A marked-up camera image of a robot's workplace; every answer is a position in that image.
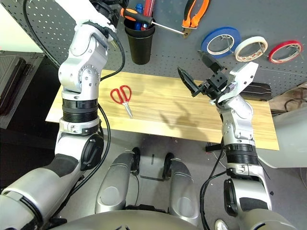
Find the gray pegboard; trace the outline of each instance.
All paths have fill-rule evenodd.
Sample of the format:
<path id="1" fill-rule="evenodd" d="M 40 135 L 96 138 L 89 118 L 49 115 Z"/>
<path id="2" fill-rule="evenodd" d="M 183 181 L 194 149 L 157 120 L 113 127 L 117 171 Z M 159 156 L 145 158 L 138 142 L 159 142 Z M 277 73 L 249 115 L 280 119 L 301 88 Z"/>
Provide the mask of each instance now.
<path id="1" fill-rule="evenodd" d="M 155 20 L 163 25 L 181 30 L 183 12 L 187 0 L 156 0 Z M 28 29 L 22 15 L 21 0 L 2 0 L 2 5 L 23 27 Z M 129 6 L 144 0 L 130 0 Z M 192 15 L 200 8 L 202 0 L 197 0 Z M 74 35 L 74 20 L 53 0 L 32 0 L 28 3 L 28 17 L 38 37 L 59 63 L 68 53 Z M 188 39 L 172 32 L 156 28 L 153 36 L 152 56 L 146 65 L 132 62 L 127 35 L 124 32 L 123 19 L 118 24 L 118 36 L 126 52 L 126 65 L 123 71 L 145 73 L 169 77 L 178 77 L 177 66 L 186 69 L 195 79 L 204 80 L 212 75 L 197 54 L 204 37 L 212 30 L 222 26 L 237 28 L 242 40 L 251 36 L 263 36 L 268 41 L 266 54 L 278 43 L 286 40 L 299 40 L 307 43 L 307 2 L 304 0 L 211 0 L 209 8 L 196 31 Z M 120 53 L 110 46 L 110 55 L 106 69 L 119 67 Z M 237 65 L 234 55 L 219 59 L 229 70 Z M 259 69 L 255 81 L 270 84 L 273 95 L 278 95 L 300 83 L 307 81 L 306 62 L 300 57 L 295 60 L 275 65 L 262 56 L 255 62 Z"/>

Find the tape roll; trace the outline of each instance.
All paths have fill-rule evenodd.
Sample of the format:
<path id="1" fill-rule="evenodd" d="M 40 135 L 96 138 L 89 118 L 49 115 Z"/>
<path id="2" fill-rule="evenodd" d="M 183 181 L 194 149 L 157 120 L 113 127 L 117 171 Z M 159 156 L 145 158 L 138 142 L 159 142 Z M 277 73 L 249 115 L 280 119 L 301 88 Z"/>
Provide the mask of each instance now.
<path id="1" fill-rule="evenodd" d="M 255 53 L 249 56 L 246 56 L 246 57 L 240 56 L 240 52 L 242 51 L 242 49 L 254 43 L 259 43 L 261 48 L 259 47 L 259 50 L 257 50 Z M 261 36 L 250 37 L 246 39 L 245 41 L 241 42 L 237 46 L 235 50 L 235 57 L 237 61 L 243 61 L 243 62 L 252 61 L 252 60 L 259 58 L 263 54 L 263 52 L 267 50 L 267 48 L 268 48 L 268 42 L 264 39 L 264 37 L 261 37 Z"/>
<path id="2" fill-rule="evenodd" d="M 287 46 L 296 46 L 297 47 L 297 50 L 291 54 L 290 56 L 286 57 L 286 58 L 283 58 L 283 59 L 274 59 L 273 56 L 274 54 L 282 49 L 282 48 L 285 48 Z M 303 51 L 303 45 L 302 43 L 300 43 L 299 41 L 296 41 L 296 40 L 290 40 L 290 41 L 286 41 L 286 42 L 282 42 L 280 44 L 278 44 L 277 46 L 275 46 L 271 52 L 269 53 L 269 61 L 271 63 L 274 63 L 274 64 L 281 64 L 281 63 L 285 63 L 285 62 L 288 62 L 288 61 L 291 61 L 293 60 L 294 58 L 296 58 L 301 52 Z"/>
<path id="3" fill-rule="evenodd" d="M 229 41 L 229 48 L 227 47 L 224 50 L 215 52 L 209 49 L 209 45 L 210 43 L 218 38 L 226 38 L 226 36 L 228 37 L 228 39 L 231 39 L 231 42 Z M 209 54 L 211 54 L 212 56 L 214 56 L 215 58 L 222 58 L 225 57 L 229 54 L 232 54 L 235 50 L 235 48 L 240 44 L 241 42 L 241 35 L 239 33 L 239 31 L 236 28 L 233 27 L 221 27 L 221 28 L 217 28 L 213 31 L 211 31 L 203 40 L 202 44 L 201 44 L 201 50 L 208 52 Z"/>

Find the blue tape roll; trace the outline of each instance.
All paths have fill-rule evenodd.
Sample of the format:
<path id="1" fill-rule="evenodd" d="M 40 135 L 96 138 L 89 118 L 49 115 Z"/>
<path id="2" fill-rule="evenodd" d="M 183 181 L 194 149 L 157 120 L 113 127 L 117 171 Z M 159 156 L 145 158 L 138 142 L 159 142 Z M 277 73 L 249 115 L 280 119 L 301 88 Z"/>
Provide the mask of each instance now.
<path id="1" fill-rule="evenodd" d="M 230 50 L 225 49 L 222 50 L 220 52 L 214 52 L 211 50 L 208 50 L 209 47 L 209 43 L 215 39 L 218 36 L 221 35 L 227 35 L 227 36 L 231 36 L 231 39 L 229 39 L 229 44 L 231 46 Z M 221 27 L 221 28 L 217 28 L 213 31 L 211 31 L 203 40 L 202 44 L 201 44 L 201 50 L 208 52 L 209 54 L 211 54 L 212 56 L 214 56 L 215 58 L 222 58 L 225 57 L 229 54 L 232 54 L 236 47 L 240 44 L 241 42 L 241 35 L 239 33 L 239 31 L 236 28 L 233 27 Z"/>

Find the wooden table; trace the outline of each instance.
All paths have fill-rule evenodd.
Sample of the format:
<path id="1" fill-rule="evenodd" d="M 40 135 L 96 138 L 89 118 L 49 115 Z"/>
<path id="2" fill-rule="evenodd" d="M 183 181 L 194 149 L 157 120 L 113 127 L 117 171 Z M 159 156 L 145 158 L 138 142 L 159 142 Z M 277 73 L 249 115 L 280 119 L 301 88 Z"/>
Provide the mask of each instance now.
<path id="1" fill-rule="evenodd" d="M 104 70 L 103 75 L 111 72 Z M 128 85 L 132 89 L 129 106 L 133 119 L 129 118 L 123 105 L 110 98 L 110 91 L 121 85 Z M 62 117 L 61 90 L 46 121 L 59 122 Z M 222 121 L 215 105 L 209 104 L 209 98 L 202 94 L 193 98 L 178 78 L 121 72 L 100 83 L 98 101 L 109 119 L 111 129 L 215 143 L 219 143 L 222 138 Z M 257 101 L 249 103 L 254 108 L 256 147 L 278 150 L 269 104 Z"/>

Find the screwdriver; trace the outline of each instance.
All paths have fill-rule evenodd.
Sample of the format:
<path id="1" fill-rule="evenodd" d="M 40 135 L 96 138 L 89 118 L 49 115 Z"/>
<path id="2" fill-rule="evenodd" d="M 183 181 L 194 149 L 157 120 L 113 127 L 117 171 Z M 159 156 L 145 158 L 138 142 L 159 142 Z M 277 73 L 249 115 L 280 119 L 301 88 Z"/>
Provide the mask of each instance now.
<path id="1" fill-rule="evenodd" d="M 180 34 L 180 35 L 184 35 L 184 33 L 181 32 L 181 31 L 174 30 L 174 29 L 169 28 L 169 27 L 167 27 L 165 25 L 161 25 L 161 24 L 158 24 L 158 23 L 154 22 L 154 18 L 144 16 L 144 15 L 138 13 L 134 9 L 130 9 L 130 8 L 125 8 L 124 9 L 124 8 L 122 8 L 120 10 L 120 15 L 123 16 L 124 18 L 127 18 L 128 20 L 131 20 L 131 21 L 134 21 L 134 22 L 148 24 L 149 26 L 151 26 L 152 24 L 155 24 L 157 26 L 160 26 L 160 27 L 162 27 L 164 29 L 167 29 L 169 31 L 172 31 L 174 33 L 177 33 L 177 34 Z"/>

